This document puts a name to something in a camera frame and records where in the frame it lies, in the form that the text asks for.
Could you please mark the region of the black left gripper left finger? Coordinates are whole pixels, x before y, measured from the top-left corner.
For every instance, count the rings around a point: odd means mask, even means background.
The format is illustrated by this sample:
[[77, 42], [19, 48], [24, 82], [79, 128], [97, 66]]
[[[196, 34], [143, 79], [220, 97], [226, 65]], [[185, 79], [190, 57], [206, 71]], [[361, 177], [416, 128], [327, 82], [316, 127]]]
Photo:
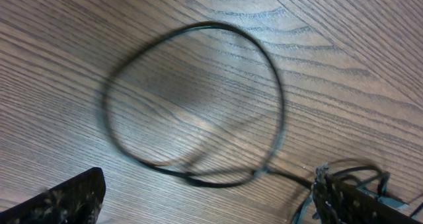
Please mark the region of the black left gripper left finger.
[[106, 182], [93, 167], [33, 198], [1, 212], [1, 224], [95, 224]]

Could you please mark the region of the thin black cable silver tip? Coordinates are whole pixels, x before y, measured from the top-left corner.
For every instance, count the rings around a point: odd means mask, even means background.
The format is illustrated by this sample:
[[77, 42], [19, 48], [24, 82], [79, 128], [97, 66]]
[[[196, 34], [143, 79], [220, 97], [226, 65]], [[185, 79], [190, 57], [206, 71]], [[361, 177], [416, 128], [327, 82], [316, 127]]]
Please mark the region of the thin black cable silver tip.
[[[272, 75], [274, 76], [274, 81], [278, 89], [280, 111], [279, 111], [279, 117], [278, 117], [278, 126], [276, 128], [272, 146], [268, 154], [265, 156], [264, 160], [262, 161], [261, 166], [259, 166], [258, 168], [250, 169], [250, 176], [248, 176], [244, 180], [240, 180], [236, 182], [215, 183], [215, 182], [206, 182], [203, 180], [198, 180], [196, 178], [197, 174], [167, 170], [165, 168], [161, 168], [159, 165], [154, 165], [153, 163], [149, 161], [145, 161], [141, 158], [136, 157], [135, 155], [132, 155], [128, 150], [126, 150], [126, 148], [124, 148], [124, 146], [120, 143], [119, 139], [114, 134], [111, 118], [109, 115], [109, 105], [108, 105], [109, 91], [112, 88], [112, 84], [114, 84], [117, 76], [119, 76], [121, 72], [123, 72], [123, 70], [125, 70], [131, 63], [133, 63], [139, 57], [143, 56], [149, 50], [152, 50], [154, 47], [158, 46], [159, 44], [163, 42], [166, 42], [167, 40], [170, 40], [171, 38], [180, 36], [188, 32], [193, 32], [197, 30], [207, 30], [207, 29], [218, 29], [218, 30], [230, 31], [234, 34], [237, 34], [243, 37], [245, 40], [248, 40], [251, 44], [254, 44], [255, 47], [258, 49], [258, 51], [262, 54], [263, 59], [267, 61], [268, 67]], [[183, 26], [176, 30], [172, 30], [154, 39], [150, 43], [148, 43], [145, 47], [143, 47], [136, 54], [130, 57], [129, 60], [127, 60], [125, 63], [115, 68], [111, 72], [111, 74], [109, 74], [105, 82], [102, 84], [101, 111], [102, 111], [102, 120], [103, 120], [106, 133], [109, 137], [111, 144], [113, 144], [115, 148], [117, 148], [117, 150], [119, 150], [123, 155], [129, 157], [130, 159], [134, 160], [135, 162], [139, 163], [141, 166], [145, 168], [148, 168], [150, 170], [153, 170], [161, 174], [180, 178], [184, 180], [190, 186], [195, 186], [199, 188], [232, 188], [236, 186], [245, 185], [246, 183], [253, 181], [254, 179], [258, 178], [259, 176], [263, 174], [275, 174], [275, 175], [280, 175], [284, 178], [290, 179], [307, 189], [310, 189], [312, 187], [312, 182], [304, 178], [298, 177], [294, 174], [290, 174], [287, 172], [282, 172], [278, 170], [270, 170], [268, 168], [270, 161], [274, 158], [274, 156], [276, 155], [276, 152], [283, 145], [284, 138], [285, 138], [286, 100], [284, 96], [284, 84], [282, 82], [282, 78], [279, 76], [277, 72], [275, 63], [273, 62], [272, 58], [269, 56], [269, 53], [262, 47], [262, 45], [257, 41], [257, 39], [252, 37], [249, 33], [245, 32], [244, 30], [241, 30], [240, 28], [237, 28], [230, 24], [223, 23], [223, 22], [216, 22], [216, 21], [197, 22], [194, 24]]]

